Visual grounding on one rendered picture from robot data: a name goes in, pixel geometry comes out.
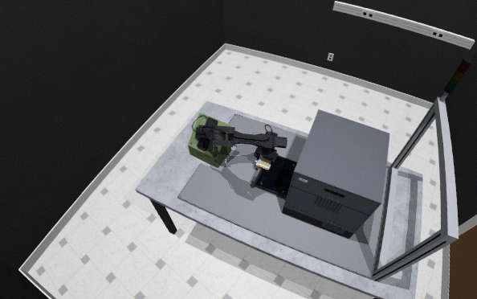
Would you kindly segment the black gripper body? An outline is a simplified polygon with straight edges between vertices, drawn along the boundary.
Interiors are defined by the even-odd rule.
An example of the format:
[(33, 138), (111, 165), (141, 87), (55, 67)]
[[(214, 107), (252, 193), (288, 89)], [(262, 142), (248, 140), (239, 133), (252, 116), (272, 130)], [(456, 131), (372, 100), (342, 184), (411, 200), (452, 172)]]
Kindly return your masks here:
[[(261, 147), (257, 147), (257, 149), (256, 149), (255, 152), (256, 152), (257, 154), (263, 155), (263, 158), (265, 158), (265, 159), (267, 159), (267, 160), (269, 160), (269, 161), (274, 162), (274, 161), (276, 160), (276, 158), (277, 158), (277, 155), (275, 155), (276, 152), (277, 152), (277, 150), (274, 149), (273, 152), (271, 152), (271, 151), (272, 151), (272, 148), (271, 148), (271, 149), (264, 149), (264, 147), (262, 147), (262, 149), (261, 149)], [(273, 158), (274, 158), (274, 159), (273, 159)]]

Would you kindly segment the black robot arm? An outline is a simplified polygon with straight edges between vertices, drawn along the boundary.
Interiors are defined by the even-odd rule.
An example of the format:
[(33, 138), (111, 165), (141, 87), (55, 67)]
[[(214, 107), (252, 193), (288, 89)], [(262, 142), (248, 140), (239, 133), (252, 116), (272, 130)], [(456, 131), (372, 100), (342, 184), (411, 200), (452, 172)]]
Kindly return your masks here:
[[(261, 149), (262, 147), (264, 147), (264, 149), (272, 148), (271, 152), (273, 152), (275, 147), (286, 148), (287, 146), (287, 138), (277, 137), (278, 135), (277, 133), (266, 131), (266, 134), (262, 134), (262, 133), (256, 134), (256, 135), (245, 134), (245, 133), (234, 131), (235, 127), (218, 126), (217, 123), (218, 123), (217, 120), (211, 117), (208, 117), (205, 125), (199, 125), (198, 127), (196, 127), (196, 132), (198, 133), (195, 133), (195, 139), (198, 139), (197, 147), (199, 149), (207, 151), (207, 148), (211, 141), (212, 141), (212, 145), (221, 145), (221, 146), (227, 146), (227, 147), (233, 147), (233, 145), (236, 145), (236, 144), (256, 145), (258, 147), (261, 147)], [(213, 127), (215, 129), (208, 128), (205, 126)], [(205, 128), (201, 128), (201, 127), (205, 127)], [(216, 128), (218, 128), (219, 130), (222, 130), (225, 133), (219, 130), (216, 130)], [(203, 133), (202, 130), (206, 133), (206, 135), (200, 134), (200, 133)], [(226, 141), (226, 133), (233, 136), (233, 137), (228, 136), (228, 141)]]

